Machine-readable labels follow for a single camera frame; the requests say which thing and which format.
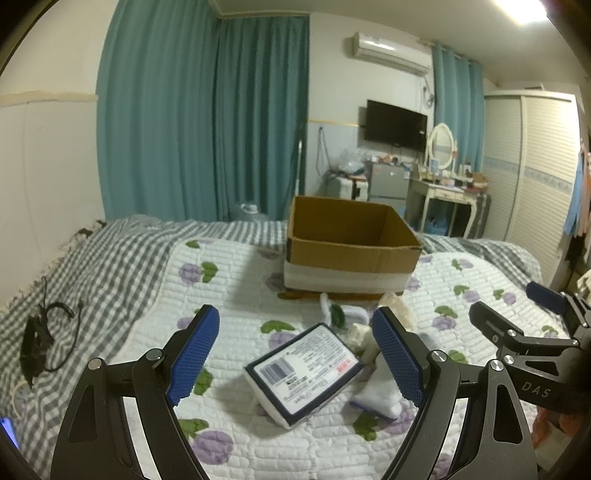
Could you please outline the white sock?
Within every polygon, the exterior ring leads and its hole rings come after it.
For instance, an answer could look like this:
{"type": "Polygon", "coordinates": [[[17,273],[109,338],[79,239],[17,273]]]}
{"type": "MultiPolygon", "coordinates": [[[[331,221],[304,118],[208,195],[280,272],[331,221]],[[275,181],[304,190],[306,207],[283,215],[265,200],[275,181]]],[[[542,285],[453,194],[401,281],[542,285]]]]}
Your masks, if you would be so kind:
{"type": "Polygon", "coordinates": [[[375,364],[367,384],[353,395],[349,404],[380,418],[396,420],[403,410],[403,395],[382,353],[377,355],[375,364]]]}

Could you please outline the cream lace cloth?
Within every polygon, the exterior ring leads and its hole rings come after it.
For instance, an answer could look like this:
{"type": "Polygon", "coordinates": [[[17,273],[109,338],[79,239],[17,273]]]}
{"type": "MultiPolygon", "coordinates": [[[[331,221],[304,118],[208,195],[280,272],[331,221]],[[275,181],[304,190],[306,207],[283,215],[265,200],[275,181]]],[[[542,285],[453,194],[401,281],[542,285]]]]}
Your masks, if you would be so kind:
{"type": "MultiPolygon", "coordinates": [[[[378,302],[377,307],[389,308],[394,317],[407,331],[415,331],[416,318],[401,296],[394,293],[385,293],[378,302]]],[[[380,353],[380,348],[373,336],[373,327],[370,324],[375,311],[367,311],[359,306],[346,305],[344,312],[346,314],[346,346],[353,353],[360,356],[363,363],[373,363],[380,353]]]]}

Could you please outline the blue floral tissue pack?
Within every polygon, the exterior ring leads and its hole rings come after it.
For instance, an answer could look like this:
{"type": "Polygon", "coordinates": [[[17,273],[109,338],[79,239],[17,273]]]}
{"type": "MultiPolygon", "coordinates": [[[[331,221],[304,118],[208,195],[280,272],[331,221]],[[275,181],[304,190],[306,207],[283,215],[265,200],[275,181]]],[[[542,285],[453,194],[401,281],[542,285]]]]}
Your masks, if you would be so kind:
{"type": "Polygon", "coordinates": [[[301,424],[363,371],[363,361],[324,323],[245,366],[266,414],[284,429],[301,424]]]}

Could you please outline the floral quilted white blanket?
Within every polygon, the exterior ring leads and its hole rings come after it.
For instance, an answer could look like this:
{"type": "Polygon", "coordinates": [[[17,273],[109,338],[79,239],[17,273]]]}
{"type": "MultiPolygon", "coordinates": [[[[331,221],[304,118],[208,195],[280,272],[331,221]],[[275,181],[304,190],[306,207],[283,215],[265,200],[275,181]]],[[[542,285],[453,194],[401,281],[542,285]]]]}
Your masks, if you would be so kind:
{"type": "Polygon", "coordinates": [[[377,479],[416,415],[366,326],[283,292],[280,257],[222,240],[176,246],[119,362],[160,347],[205,304],[219,332],[175,408],[213,479],[377,479]]]}

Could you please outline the white louvered wardrobe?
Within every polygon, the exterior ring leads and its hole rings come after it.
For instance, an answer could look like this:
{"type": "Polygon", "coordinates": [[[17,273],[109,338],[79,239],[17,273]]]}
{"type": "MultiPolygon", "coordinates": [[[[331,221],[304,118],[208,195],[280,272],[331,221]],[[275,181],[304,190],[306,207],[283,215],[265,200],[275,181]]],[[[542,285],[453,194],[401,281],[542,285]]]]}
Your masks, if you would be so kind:
{"type": "Polygon", "coordinates": [[[563,226],[575,186],[580,122],[572,94],[499,90],[485,96],[484,237],[514,243],[551,285],[567,249],[563,226]]]}

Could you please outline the white dressing table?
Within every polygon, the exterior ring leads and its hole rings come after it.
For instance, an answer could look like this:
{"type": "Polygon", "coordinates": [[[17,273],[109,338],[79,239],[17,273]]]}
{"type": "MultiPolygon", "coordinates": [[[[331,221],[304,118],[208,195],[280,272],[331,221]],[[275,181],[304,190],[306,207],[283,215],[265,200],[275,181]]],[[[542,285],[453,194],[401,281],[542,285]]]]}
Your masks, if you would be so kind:
{"type": "Polygon", "coordinates": [[[406,200],[405,221],[419,233],[427,232],[427,220],[434,201],[451,204],[452,216],[448,225],[448,235],[458,219],[460,206],[469,208],[468,220],[462,234],[464,239],[478,239],[484,234],[491,198],[485,192],[471,191],[467,188],[447,187],[426,181],[412,179],[406,200]]]}

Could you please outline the brown cardboard box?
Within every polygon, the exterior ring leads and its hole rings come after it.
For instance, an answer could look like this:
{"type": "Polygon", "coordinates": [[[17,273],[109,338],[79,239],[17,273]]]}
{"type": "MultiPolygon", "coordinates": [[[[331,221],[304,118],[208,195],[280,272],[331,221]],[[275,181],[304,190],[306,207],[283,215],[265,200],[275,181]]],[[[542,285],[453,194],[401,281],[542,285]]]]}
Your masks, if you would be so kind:
{"type": "Polygon", "coordinates": [[[422,244],[393,207],[297,196],[287,224],[287,289],[328,294],[402,292],[422,244]]]}

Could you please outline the silver mini fridge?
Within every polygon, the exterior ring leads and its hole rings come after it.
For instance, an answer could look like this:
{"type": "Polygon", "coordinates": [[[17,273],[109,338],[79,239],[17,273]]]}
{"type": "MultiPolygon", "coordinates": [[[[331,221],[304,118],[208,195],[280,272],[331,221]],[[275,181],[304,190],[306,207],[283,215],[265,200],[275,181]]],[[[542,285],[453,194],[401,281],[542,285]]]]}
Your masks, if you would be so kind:
{"type": "Polygon", "coordinates": [[[410,171],[391,163],[370,164],[369,201],[389,205],[403,216],[406,210],[410,171]]]}

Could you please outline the white oval vanity mirror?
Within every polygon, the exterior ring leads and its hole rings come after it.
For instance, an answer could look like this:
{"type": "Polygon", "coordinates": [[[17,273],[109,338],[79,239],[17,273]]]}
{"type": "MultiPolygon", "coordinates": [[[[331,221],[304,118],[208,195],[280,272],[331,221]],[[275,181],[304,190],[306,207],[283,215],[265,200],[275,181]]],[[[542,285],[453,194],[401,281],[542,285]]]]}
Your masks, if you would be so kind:
{"type": "Polygon", "coordinates": [[[458,144],[451,128],[437,124],[427,140],[427,165],[431,172],[452,171],[458,155],[458,144]]]}

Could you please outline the teal curtain by wardrobe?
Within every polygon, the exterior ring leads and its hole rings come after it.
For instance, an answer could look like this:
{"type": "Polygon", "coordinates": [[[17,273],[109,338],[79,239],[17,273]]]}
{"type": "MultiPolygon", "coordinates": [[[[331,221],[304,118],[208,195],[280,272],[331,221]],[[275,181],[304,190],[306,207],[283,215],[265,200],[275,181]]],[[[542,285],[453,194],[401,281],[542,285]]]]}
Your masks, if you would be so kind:
{"type": "Polygon", "coordinates": [[[483,67],[452,47],[432,48],[435,123],[445,123],[458,144],[457,164],[468,160],[474,171],[484,154],[485,98],[483,67]]]}

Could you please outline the clear water jug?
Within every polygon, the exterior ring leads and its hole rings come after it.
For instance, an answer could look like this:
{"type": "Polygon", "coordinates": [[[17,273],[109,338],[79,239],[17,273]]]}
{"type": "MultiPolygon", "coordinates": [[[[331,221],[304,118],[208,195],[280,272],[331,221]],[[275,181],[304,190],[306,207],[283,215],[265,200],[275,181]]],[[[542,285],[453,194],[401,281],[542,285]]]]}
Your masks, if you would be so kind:
{"type": "Polygon", "coordinates": [[[259,206],[252,203],[237,203],[230,211],[232,222],[265,222],[270,218],[259,210],[259,206]]]}

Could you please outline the white mop pole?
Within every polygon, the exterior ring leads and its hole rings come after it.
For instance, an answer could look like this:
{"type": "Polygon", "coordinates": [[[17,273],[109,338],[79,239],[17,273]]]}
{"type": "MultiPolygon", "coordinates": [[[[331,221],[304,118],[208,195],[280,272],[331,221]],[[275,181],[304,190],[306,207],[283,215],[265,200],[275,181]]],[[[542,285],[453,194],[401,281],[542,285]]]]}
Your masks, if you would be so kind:
{"type": "Polygon", "coordinates": [[[301,178],[304,177],[305,139],[307,138],[307,122],[301,123],[297,134],[297,173],[295,174],[294,194],[301,194],[301,178]]]}

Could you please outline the teal window curtain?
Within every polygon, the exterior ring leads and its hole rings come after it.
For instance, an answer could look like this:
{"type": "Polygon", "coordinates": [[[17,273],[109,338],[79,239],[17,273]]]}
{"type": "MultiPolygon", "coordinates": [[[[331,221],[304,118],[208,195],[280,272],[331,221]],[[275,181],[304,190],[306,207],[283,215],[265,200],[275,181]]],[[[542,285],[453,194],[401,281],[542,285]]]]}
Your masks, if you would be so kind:
{"type": "Polygon", "coordinates": [[[121,1],[97,76],[110,219],[287,217],[308,116],[310,20],[222,19],[207,1],[121,1]]]}

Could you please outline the black wall television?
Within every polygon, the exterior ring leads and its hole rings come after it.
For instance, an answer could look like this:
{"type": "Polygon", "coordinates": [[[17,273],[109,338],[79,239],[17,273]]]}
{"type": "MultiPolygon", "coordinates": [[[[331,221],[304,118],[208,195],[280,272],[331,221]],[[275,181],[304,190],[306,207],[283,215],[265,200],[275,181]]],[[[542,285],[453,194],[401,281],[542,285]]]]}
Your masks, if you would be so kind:
{"type": "Polygon", "coordinates": [[[428,117],[402,107],[368,100],[363,138],[390,146],[423,151],[428,117]]]}

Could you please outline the white wall air conditioner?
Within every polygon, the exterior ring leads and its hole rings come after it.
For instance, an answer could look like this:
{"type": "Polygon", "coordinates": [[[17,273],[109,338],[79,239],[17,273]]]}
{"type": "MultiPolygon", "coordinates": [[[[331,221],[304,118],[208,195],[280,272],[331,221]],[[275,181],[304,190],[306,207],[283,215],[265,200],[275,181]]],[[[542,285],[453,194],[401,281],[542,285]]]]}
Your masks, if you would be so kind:
{"type": "Polygon", "coordinates": [[[430,54],[361,32],[353,36],[353,56],[417,76],[426,76],[432,68],[430,54]]]}

